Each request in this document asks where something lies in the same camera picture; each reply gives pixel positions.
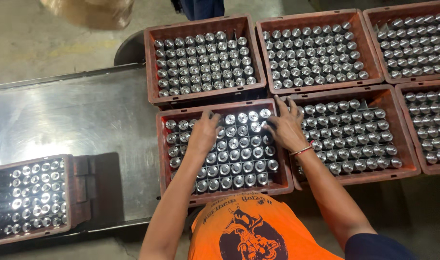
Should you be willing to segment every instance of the wrist bracelet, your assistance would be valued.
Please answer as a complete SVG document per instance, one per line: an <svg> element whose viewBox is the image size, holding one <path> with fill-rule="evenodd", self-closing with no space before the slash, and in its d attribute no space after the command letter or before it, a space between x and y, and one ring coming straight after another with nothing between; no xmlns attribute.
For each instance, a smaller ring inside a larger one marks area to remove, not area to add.
<svg viewBox="0 0 440 260"><path fill-rule="evenodd" d="M289 154L289 155L290 155L290 156L297 156L297 155L303 153L304 151L307 151L307 150L311 149L311 148L312 148L312 143L313 143L313 141L314 141L314 140L312 140L312 141L310 142L310 145L309 145L308 147L305 147L304 149L299 150L299 151L297 151L297 152L293 152L293 153L291 153L291 154Z"/></svg>

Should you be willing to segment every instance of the person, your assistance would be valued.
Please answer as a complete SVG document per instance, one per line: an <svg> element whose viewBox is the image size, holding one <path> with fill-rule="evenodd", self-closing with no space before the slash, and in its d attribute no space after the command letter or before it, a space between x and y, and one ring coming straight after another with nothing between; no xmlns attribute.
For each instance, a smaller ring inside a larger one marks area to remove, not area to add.
<svg viewBox="0 0 440 260"><path fill-rule="evenodd" d="M277 96L280 117L265 125L276 142L292 153L309 147L300 126L303 114ZM177 174L149 223L140 260L174 259L196 176L221 127L219 114L204 111L194 125ZM321 163L313 149L295 155L325 222L350 260L414 259L404 246L379 235L349 193ZM207 203L191 226L190 260L341 259L317 245L284 203L260 192L242 192Z"/></svg>
<svg viewBox="0 0 440 260"><path fill-rule="evenodd" d="M171 0L176 13L184 13L190 21L225 15L223 0Z"/></svg>

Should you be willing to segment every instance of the orange t-shirt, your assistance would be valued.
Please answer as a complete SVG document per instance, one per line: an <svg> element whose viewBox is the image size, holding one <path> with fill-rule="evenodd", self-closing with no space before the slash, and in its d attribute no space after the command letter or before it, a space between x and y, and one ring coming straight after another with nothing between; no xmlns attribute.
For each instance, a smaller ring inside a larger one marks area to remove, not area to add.
<svg viewBox="0 0 440 260"><path fill-rule="evenodd" d="M190 260L342 259L316 244L286 204L260 192L208 203L191 229Z"/></svg>

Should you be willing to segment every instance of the metal table top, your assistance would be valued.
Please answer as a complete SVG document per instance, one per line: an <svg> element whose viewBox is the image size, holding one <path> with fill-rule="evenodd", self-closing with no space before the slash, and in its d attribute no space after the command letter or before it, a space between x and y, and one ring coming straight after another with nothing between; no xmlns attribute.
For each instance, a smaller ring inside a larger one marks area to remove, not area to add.
<svg viewBox="0 0 440 260"><path fill-rule="evenodd" d="M148 222L160 195L158 111L141 64L1 84L0 165L118 153L123 221L100 227Z"/></svg>

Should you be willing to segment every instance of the concrete floor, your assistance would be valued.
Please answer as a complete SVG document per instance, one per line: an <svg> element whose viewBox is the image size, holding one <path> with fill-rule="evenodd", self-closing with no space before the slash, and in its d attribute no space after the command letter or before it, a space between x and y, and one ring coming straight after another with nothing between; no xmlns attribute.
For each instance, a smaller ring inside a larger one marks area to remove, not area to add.
<svg viewBox="0 0 440 260"><path fill-rule="evenodd" d="M349 0L343 7L366 5ZM372 6L392 5L377 1ZM320 6L327 4L321 1ZM254 21L279 15L313 12L305 0L225 0L226 15L250 13ZM91 31L51 15L37 0L0 0L0 83L67 74L113 65L119 45L149 26L186 21L171 3L136 0L133 20L123 31ZM348 186L374 228L397 239L419 259L440 259L440 176ZM310 191L278 196L296 213L316 241L343 256L330 234ZM146 226L0 247L0 259L135 259ZM189 240L183 235L176 259L186 259Z"/></svg>

